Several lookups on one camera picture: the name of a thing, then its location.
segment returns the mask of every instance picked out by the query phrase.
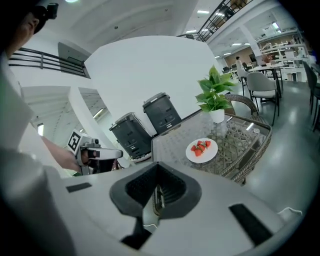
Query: railing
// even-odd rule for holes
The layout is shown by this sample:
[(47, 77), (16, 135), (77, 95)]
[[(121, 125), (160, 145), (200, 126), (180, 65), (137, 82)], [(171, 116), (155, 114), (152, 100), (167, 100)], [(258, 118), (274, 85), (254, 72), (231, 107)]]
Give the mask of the railing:
[(224, 0), (212, 12), (198, 32), (178, 35), (178, 37), (206, 42), (233, 15), (253, 0)]
[(20, 48), (16, 51), (9, 60), (9, 66), (56, 70), (90, 78), (85, 64), (79, 60), (75, 59), (74, 61), (71, 61), (53, 54), (27, 48)]

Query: black strip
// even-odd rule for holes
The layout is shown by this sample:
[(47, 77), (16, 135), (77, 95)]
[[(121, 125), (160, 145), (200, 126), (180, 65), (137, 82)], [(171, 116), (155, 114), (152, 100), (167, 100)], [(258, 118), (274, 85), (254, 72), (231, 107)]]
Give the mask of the black strip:
[(84, 189), (87, 189), (90, 187), (92, 187), (92, 185), (90, 183), (86, 182), (86, 183), (81, 183), (81, 184), (77, 184), (77, 185), (73, 185), (73, 186), (67, 186), (66, 189), (68, 190), (69, 193), (72, 193), (72, 192), (84, 190)]
[(255, 246), (272, 237), (272, 233), (243, 204), (232, 205), (229, 209)]

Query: white chair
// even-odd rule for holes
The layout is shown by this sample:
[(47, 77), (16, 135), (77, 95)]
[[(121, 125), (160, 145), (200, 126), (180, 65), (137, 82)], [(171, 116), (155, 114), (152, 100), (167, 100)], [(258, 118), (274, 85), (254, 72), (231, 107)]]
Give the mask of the white chair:
[(270, 80), (261, 72), (252, 72), (246, 76), (246, 85), (249, 89), (250, 98), (255, 98), (256, 107), (259, 111), (257, 98), (260, 98), (260, 102), (266, 102), (274, 99), (274, 113), (272, 126), (275, 122), (276, 108), (278, 106), (278, 116), (280, 112), (279, 94), (277, 90), (277, 84), (275, 80)]
[(245, 71), (244, 69), (239, 69), (236, 71), (238, 73), (238, 77), (239, 77), (239, 80), (241, 81), (242, 83), (242, 93), (243, 93), (243, 96), (245, 96), (245, 84), (244, 84), (244, 81), (245, 83), (247, 84), (247, 75), (249, 74), (247, 71)]

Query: white plate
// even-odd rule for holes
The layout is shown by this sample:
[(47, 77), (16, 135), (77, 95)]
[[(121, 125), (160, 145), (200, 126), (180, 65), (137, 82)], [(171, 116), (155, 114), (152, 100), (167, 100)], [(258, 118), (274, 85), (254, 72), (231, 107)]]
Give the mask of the white plate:
[[(192, 146), (197, 145), (198, 141), (202, 141), (202, 142), (210, 141), (211, 142), (211, 145), (208, 148), (206, 148), (205, 151), (200, 156), (196, 156), (195, 152), (191, 151)], [(218, 152), (218, 145), (214, 140), (212, 140), (210, 138), (198, 138), (198, 139), (194, 140), (193, 142), (191, 142), (186, 147), (185, 155), (191, 162), (199, 164), (199, 163), (205, 163), (205, 162), (210, 161), (212, 158), (214, 158), (216, 156), (217, 152)]]

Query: gray floor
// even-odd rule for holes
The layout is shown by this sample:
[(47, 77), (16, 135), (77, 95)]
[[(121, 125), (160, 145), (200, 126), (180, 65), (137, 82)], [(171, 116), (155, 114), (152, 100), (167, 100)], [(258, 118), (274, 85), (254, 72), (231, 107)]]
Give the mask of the gray floor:
[[(275, 118), (270, 145), (244, 187), (277, 212), (291, 207), (305, 214), (318, 189), (320, 133), (312, 132), (308, 84), (284, 81), (283, 85), (280, 116)], [(244, 91), (249, 97), (247, 87)], [(242, 95), (240, 84), (234, 93)], [(233, 106), (237, 115), (250, 115), (243, 103), (233, 102)], [(261, 105), (258, 100), (258, 106), (260, 115), (271, 124), (274, 104)]]

